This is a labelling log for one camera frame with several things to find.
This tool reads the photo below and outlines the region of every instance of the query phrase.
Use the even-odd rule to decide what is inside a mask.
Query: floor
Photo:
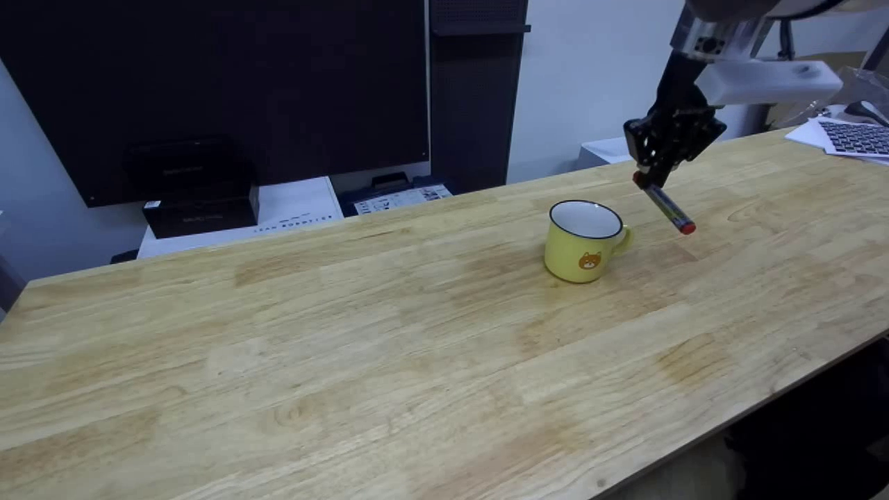
[[[743,481],[736,455],[716,437],[604,494],[604,500],[734,500]]]

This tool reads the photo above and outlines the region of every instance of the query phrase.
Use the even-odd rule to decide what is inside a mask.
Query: mug handle
[[[634,235],[634,231],[623,227],[619,235],[608,244],[608,254],[615,256],[615,254],[625,249],[630,244],[630,235]]]

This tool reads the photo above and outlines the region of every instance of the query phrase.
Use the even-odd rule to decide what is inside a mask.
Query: mug rim
[[[616,231],[615,231],[615,234],[605,234],[605,235],[587,235],[587,234],[575,234],[575,231],[571,231],[571,227],[558,226],[558,219],[557,219],[557,209],[558,209],[558,206],[568,206],[568,202],[583,202],[583,206],[597,206],[597,209],[612,212],[612,213],[615,213],[615,219],[616,219]],[[552,202],[552,206],[551,206],[551,222],[552,222],[557,227],[561,227],[564,234],[577,235],[577,240],[615,240],[615,235],[619,235],[619,231],[625,227],[625,226],[623,226],[623,217],[619,217],[612,206],[597,202],[597,201],[582,201],[582,198]]]

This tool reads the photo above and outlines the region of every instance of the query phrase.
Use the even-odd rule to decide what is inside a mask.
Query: wooden table
[[[591,497],[889,324],[889,170],[757,137],[25,290],[0,497]],[[630,226],[590,285],[547,206]]]

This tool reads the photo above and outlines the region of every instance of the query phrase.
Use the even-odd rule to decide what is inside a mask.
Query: black box
[[[257,226],[257,185],[229,180],[151,201],[141,209],[155,240]]]
[[[182,138],[130,148],[126,158],[141,201],[170,201],[216,184],[252,184],[252,166],[229,138]]]

